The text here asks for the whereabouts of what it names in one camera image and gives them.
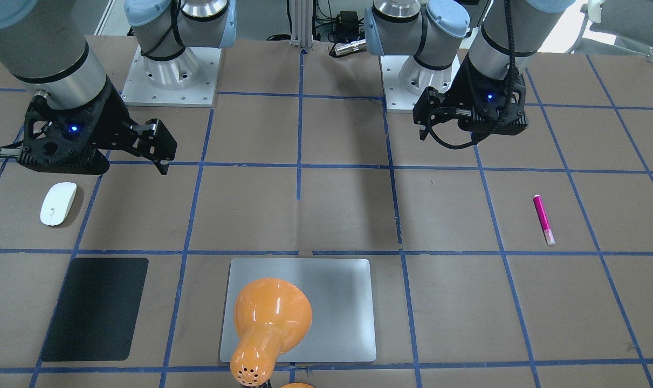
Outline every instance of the light blue joint cap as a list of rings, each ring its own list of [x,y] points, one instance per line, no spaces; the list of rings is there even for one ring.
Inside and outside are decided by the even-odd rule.
[[[125,15],[132,27],[141,27],[166,11],[171,0],[126,0]]]
[[[468,11],[453,0],[430,0],[427,3],[429,18],[452,37],[464,38],[470,25]]]
[[[4,0],[0,2],[0,30],[18,24],[36,6],[38,0]]]
[[[238,25],[235,20],[235,0],[228,0],[228,17],[225,19],[225,29],[223,29],[221,44],[218,47],[219,49],[227,49],[235,44],[237,29]]]
[[[379,31],[376,29],[376,19],[372,13],[372,7],[365,9],[365,40],[367,41],[367,51],[370,54],[384,55]]]
[[[526,2],[541,12],[558,14],[575,3],[575,0],[526,0]]]

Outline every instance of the mouse pad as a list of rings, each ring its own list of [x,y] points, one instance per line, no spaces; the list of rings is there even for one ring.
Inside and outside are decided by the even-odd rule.
[[[41,359],[126,359],[148,266],[146,258],[72,260]]]

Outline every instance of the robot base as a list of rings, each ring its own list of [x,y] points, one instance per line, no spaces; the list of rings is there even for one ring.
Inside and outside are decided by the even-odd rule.
[[[386,111],[391,113],[410,113],[413,112],[413,106],[417,103],[420,95],[410,93],[405,85],[400,81],[400,73],[403,64],[408,59],[407,55],[385,55],[380,57],[381,79],[383,81],[383,90],[386,94]],[[452,81],[458,69],[460,62],[456,56],[451,65],[450,81]],[[447,86],[437,88],[440,93],[445,93],[451,87],[451,82]],[[428,85],[420,85],[420,94]]]
[[[365,259],[235,258],[230,264],[220,359],[229,363],[239,339],[235,299],[250,282],[279,278],[312,305],[312,326],[279,363],[369,363],[376,359],[370,263]]]
[[[196,54],[200,68],[189,86],[180,89],[162,88],[151,82],[137,46],[127,81],[122,89],[122,100],[128,106],[188,106],[212,108],[218,84],[218,70],[221,66],[221,49],[191,47]]]

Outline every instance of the computer mouse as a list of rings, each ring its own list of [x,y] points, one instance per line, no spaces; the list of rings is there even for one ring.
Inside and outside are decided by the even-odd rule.
[[[60,225],[70,212],[70,206],[77,192],[77,185],[72,182],[60,182],[46,194],[41,206],[41,223],[48,226]]]

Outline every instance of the marker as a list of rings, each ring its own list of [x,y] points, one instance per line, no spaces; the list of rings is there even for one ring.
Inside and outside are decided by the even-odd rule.
[[[544,211],[544,205],[541,203],[541,197],[539,194],[533,197],[533,202],[535,202],[535,210],[538,211],[538,217],[540,218],[540,224],[542,226],[542,230],[544,231],[544,239],[546,240],[546,245],[555,245],[556,241],[554,240],[554,235],[551,233],[549,219],[546,216],[546,211]]]

